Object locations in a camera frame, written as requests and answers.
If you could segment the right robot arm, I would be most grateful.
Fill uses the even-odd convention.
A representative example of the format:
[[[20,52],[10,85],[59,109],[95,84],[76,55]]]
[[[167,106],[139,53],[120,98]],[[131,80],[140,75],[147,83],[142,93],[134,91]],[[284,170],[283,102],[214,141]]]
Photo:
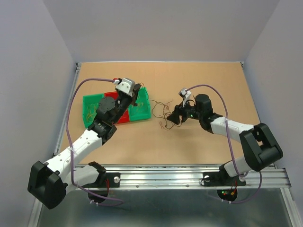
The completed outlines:
[[[241,144],[243,156],[219,167],[217,172],[205,173],[200,184],[210,186],[245,185],[240,178],[251,170],[259,172],[283,157],[282,149],[270,128],[264,124],[243,124],[230,121],[213,111],[208,95],[199,94],[194,105],[186,98],[176,105],[167,120],[174,124],[184,123],[188,118],[198,120],[205,131],[222,135]]]

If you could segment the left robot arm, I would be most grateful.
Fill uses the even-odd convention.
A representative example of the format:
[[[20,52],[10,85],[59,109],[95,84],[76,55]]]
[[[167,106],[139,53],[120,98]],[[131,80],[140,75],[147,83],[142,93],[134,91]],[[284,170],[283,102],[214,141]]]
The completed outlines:
[[[130,105],[136,106],[141,89],[140,84],[128,85],[125,82],[116,86],[117,99],[103,97],[96,109],[92,124],[63,152],[45,161],[35,162],[30,170],[27,190],[48,209],[58,206],[64,197],[75,189],[81,189],[94,198],[92,203],[99,205],[98,199],[108,196],[98,195],[85,188],[87,184],[101,186],[106,183],[106,170],[97,162],[90,162],[81,169],[74,167],[92,151],[103,146],[116,132],[115,124]]]

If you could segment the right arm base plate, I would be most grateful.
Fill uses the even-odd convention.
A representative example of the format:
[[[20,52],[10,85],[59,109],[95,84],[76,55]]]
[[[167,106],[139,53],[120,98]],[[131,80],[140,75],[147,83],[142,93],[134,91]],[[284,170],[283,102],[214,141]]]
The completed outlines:
[[[245,186],[246,182],[241,181],[238,176],[230,177],[228,174],[219,172],[204,172],[200,185],[204,187],[231,187]]]

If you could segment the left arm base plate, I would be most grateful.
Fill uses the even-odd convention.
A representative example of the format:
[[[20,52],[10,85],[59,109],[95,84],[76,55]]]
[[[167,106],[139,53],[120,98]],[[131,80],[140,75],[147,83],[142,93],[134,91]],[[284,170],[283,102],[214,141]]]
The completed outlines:
[[[121,174],[119,172],[106,172],[99,174],[96,181],[86,184],[84,188],[119,188]]]

